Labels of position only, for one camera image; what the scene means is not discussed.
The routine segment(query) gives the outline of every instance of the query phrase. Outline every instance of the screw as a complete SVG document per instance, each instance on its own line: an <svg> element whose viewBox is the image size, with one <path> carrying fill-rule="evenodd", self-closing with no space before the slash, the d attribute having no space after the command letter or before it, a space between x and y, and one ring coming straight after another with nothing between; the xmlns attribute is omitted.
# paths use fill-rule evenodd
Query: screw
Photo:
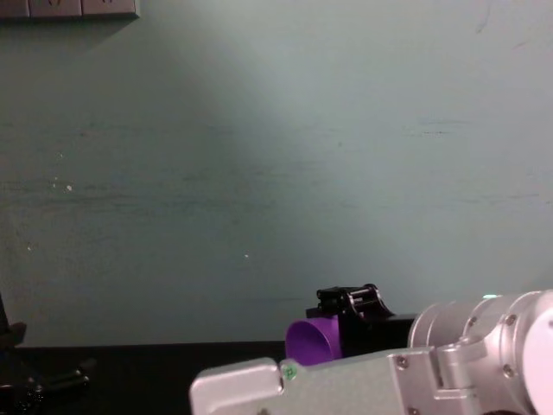
<svg viewBox="0 0 553 415"><path fill-rule="evenodd" d="M287 365L283 366L283 376L286 380L293 380L297 376L297 369L295 366Z"/></svg>
<svg viewBox="0 0 553 415"><path fill-rule="evenodd" d="M515 371L512 369L511 365L504 365L503 366L503 374L507 378L512 378L515 375Z"/></svg>
<svg viewBox="0 0 553 415"><path fill-rule="evenodd" d="M396 358L396 364L397 364L397 367L399 367L401 370L404 370L407 367L409 367L409 361L405 356L398 356Z"/></svg>
<svg viewBox="0 0 553 415"><path fill-rule="evenodd" d="M517 321L517 317L514 314L511 314L505 319L505 324L507 326L512 326Z"/></svg>

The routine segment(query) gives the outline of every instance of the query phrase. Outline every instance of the bolt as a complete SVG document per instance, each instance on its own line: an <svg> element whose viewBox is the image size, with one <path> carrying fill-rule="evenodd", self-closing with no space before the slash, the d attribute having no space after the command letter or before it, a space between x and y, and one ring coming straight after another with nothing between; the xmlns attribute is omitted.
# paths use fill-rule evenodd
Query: bolt
<svg viewBox="0 0 553 415"><path fill-rule="evenodd" d="M399 367L401 370L404 370L409 367L409 360L407 360L405 356L398 356L396 358L396 364L397 367Z"/></svg>
<svg viewBox="0 0 553 415"><path fill-rule="evenodd" d="M512 378L515 375L515 371L512 369L511 365L504 365L503 366L503 374L507 378Z"/></svg>
<svg viewBox="0 0 553 415"><path fill-rule="evenodd" d="M511 314L505 319L505 324L507 326L512 326L517 321L517 317L514 314Z"/></svg>

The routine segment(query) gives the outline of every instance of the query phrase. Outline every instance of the black object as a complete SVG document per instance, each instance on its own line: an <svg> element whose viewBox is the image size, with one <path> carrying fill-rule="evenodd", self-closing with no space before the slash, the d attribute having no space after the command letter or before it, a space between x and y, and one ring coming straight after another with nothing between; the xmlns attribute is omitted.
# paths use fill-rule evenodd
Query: black object
<svg viewBox="0 0 553 415"><path fill-rule="evenodd" d="M85 393L46 399L41 415L191 415L188 390L200 371L286 358L284 342L20 348L18 354L46 373L70 371L89 357L99 363Z"/></svg>
<svg viewBox="0 0 553 415"><path fill-rule="evenodd" d="M96 364L93 360L83 361L72 372L49 378L42 376L16 353L26 329L23 322L9 324L0 297L0 415L37 413L45 398L88 385Z"/></svg>
<svg viewBox="0 0 553 415"><path fill-rule="evenodd" d="M397 316L386 307L374 284L317 291L319 304L307 318L338 316L344 357L406 348L416 315Z"/></svg>

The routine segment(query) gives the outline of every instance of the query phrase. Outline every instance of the black clamp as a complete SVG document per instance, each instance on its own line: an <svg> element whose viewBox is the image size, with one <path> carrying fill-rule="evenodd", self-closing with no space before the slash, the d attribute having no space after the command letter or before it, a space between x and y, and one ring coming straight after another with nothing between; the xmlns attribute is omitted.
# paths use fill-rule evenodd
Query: black clamp
<svg viewBox="0 0 553 415"><path fill-rule="evenodd" d="M394 313L384 304L374 284L365 284L362 287L326 288L317 291L317 298L319 298L317 309L324 316L348 313L356 316L367 314L377 318L394 316Z"/></svg>

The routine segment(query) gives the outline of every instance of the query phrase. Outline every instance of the electrical socket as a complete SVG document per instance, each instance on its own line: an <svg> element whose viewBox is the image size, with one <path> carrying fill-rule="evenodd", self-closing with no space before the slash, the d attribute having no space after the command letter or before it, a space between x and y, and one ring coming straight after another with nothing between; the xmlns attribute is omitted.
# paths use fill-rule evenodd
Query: electrical socket
<svg viewBox="0 0 553 415"><path fill-rule="evenodd" d="M0 20L28 17L29 3L27 0L0 0Z"/></svg>
<svg viewBox="0 0 553 415"><path fill-rule="evenodd" d="M33 18L82 16L80 0L29 0Z"/></svg>
<svg viewBox="0 0 553 415"><path fill-rule="evenodd" d="M139 0L82 0L83 15L139 16Z"/></svg>

